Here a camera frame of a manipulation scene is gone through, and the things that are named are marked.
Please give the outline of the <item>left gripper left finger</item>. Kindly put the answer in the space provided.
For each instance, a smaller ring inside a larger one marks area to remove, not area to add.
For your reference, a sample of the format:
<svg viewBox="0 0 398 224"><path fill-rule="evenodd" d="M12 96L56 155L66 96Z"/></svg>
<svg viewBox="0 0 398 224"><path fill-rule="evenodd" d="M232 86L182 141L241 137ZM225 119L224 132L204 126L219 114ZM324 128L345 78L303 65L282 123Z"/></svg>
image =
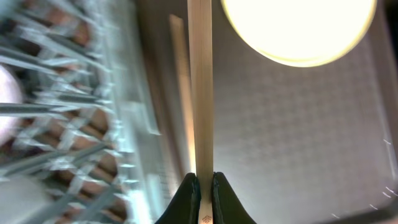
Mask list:
<svg viewBox="0 0 398 224"><path fill-rule="evenodd" d="M197 224L201 193L198 178L188 173L155 224Z"/></svg>

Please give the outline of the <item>yellow plate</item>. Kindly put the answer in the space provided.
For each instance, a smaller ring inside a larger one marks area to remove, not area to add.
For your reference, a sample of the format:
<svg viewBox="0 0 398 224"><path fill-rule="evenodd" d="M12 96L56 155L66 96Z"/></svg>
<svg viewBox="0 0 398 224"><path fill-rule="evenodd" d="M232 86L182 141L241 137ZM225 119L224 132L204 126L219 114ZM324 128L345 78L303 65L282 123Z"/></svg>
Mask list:
<svg viewBox="0 0 398 224"><path fill-rule="evenodd" d="M292 67L317 67L358 45L377 0L222 0L221 5L256 52Z"/></svg>

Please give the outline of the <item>pink white bowl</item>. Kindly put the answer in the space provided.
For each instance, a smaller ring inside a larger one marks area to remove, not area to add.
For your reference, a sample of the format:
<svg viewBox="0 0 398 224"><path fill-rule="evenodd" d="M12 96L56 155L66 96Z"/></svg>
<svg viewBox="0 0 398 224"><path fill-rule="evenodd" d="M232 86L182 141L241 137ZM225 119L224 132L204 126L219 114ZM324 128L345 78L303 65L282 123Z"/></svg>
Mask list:
<svg viewBox="0 0 398 224"><path fill-rule="evenodd" d="M1 65L1 146L10 140L19 124L19 118L11 115L12 107L23 103L23 92L14 73Z"/></svg>

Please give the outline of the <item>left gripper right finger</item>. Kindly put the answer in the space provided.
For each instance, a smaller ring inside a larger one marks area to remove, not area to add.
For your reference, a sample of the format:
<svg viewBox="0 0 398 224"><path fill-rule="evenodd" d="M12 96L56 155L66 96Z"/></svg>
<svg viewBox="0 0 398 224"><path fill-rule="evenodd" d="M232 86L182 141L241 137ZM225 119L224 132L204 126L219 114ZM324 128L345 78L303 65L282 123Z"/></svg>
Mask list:
<svg viewBox="0 0 398 224"><path fill-rule="evenodd" d="M256 224L244 209L224 173L213 174L211 190L214 224Z"/></svg>

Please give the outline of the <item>wooden chopstick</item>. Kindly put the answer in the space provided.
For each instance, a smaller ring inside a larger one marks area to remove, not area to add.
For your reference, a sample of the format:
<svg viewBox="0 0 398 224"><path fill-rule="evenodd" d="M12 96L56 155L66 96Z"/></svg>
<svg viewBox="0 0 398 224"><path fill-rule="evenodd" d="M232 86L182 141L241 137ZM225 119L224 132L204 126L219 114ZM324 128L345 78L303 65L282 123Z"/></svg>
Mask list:
<svg viewBox="0 0 398 224"><path fill-rule="evenodd" d="M189 57L183 19L169 15L170 32L174 48L175 68L183 117L183 128L187 142L189 172L196 172L195 138L193 129L193 107Z"/></svg>
<svg viewBox="0 0 398 224"><path fill-rule="evenodd" d="M195 163L201 193L198 223L214 223L211 201L214 105L211 0L189 0L187 6Z"/></svg>

